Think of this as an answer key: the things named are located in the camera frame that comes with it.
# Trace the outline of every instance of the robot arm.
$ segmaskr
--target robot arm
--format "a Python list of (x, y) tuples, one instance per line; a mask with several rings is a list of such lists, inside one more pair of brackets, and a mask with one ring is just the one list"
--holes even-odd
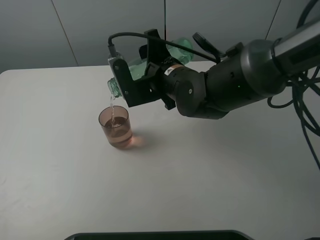
[(109, 45), (109, 63), (129, 107), (162, 99), (167, 109), (177, 106), (183, 116), (220, 119), (281, 93), (291, 76), (320, 65), (320, 18), (275, 42), (238, 43), (207, 72), (196, 72), (171, 57), (157, 30), (145, 35), (151, 37), (147, 68), (139, 80), (133, 81), (127, 63)]

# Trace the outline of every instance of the table surface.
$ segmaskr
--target table surface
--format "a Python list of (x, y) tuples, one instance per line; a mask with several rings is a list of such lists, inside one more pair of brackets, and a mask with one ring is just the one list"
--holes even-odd
[[(159, 100), (128, 109), (144, 144), (118, 150), (98, 123), (112, 76), (108, 66), (0, 75), (1, 240), (229, 229), (255, 240), (320, 237), (320, 172), (292, 106), (263, 100), (208, 120)], [(274, 102), (289, 98), (288, 89)], [(305, 99), (319, 119), (319, 99)]]

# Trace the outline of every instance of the green plastic bottle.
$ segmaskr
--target green plastic bottle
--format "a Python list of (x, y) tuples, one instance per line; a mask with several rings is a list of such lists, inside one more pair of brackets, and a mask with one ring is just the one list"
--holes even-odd
[[(173, 41), (175, 44), (182, 45), (189, 49), (193, 49), (192, 43), (187, 38), (179, 38), (178, 40)], [(194, 54), (180, 48), (167, 45), (166, 48), (168, 49), (170, 55), (175, 59), (178, 59), (182, 64), (189, 63)], [(146, 59), (136, 59), (128, 64), (129, 70), (133, 80), (140, 79), (144, 74), (147, 67), (147, 60)], [(110, 92), (114, 95), (114, 97), (118, 98), (121, 97), (121, 91), (118, 87), (116, 79), (113, 77), (108, 81), (108, 87)]]

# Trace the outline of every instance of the gray wall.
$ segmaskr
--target gray wall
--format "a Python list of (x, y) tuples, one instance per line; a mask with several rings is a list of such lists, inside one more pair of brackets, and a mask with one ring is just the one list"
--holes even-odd
[[(108, 64), (108, 37), (118, 32), (158, 29), (164, 37), (163, 0), (53, 0), (79, 66)], [(147, 43), (138, 37), (114, 40), (127, 60)]]
[(1, 0), (0, 34), (0, 73), (77, 66), (50, 0)]
[(280, 0), (166, 0), (167, 37), (186, 36), (196, 50), (195, 32), (225, 51), (238, 42), (265, 39)]
[[(110, 34), (123, 31), (143, 33), (156, 28), (164, 37), (165, 20), (168, 40), (192, 39), (193, 33), (200, 32), (221, 50), (237, 42), (274, 40), (295, 29), (308, 2), (2, 0), (0, 73), (10, 69), (106, 65)], [(309, 18), (319, 13), (320, 4), (317, 4)], [(119, 52), (130, 61), (139, 56), (138, 47), (146, 40), (120, 37), (114, 42)]]
[[(267, 36), (268, 40), (276, 40), (294, 31), (305, 6), (310, 0), (281, 0), (279, 9)], [(320, 2), (310, 12), (306, 21), (320, 15)]]

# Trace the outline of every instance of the cup rim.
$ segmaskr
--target cup rim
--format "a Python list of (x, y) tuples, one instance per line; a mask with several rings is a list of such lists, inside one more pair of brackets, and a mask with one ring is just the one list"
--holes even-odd
[[(119, 106), (119, 105), (114, 105), (113, 107), (114, 107), (114, 108), (115, 108), (115, 107), (119, 107), (119, 108), (124, 109), (124, 110), (126, 111), (126, 113), (127, 113), (127, 114), (126, 114), (127, 117), (126, 117), (125, 121), (128, 121), (128, 119), (129, 119), (129, 112), (128, 112), (128, 110), (127, 110), (125, 107)], [(105, 126), (102, 125), (101, 122), (100, 122), (100, 116), (101, 116), (101, 114), (102, 114), (105, 110), (107, 110), (107, 109), (109, 109), (109, 108), (111, 108), (111, 106), (108, 106), (108, 107), (106, 107), (105, 109), (103, 109), (103, 110), (100, 112), (99, 117), (98, 117), (99, 124), (100, 124), (102, 127), (104, 127), (104, 128), (105, 128)], [(119, 125), (119, 126), (112, 127), (112, 129), (119, 128), (119, 127), (121, 127), (122, 125), (123, 125), (123, 124), (121, 124), (121, 125)]]

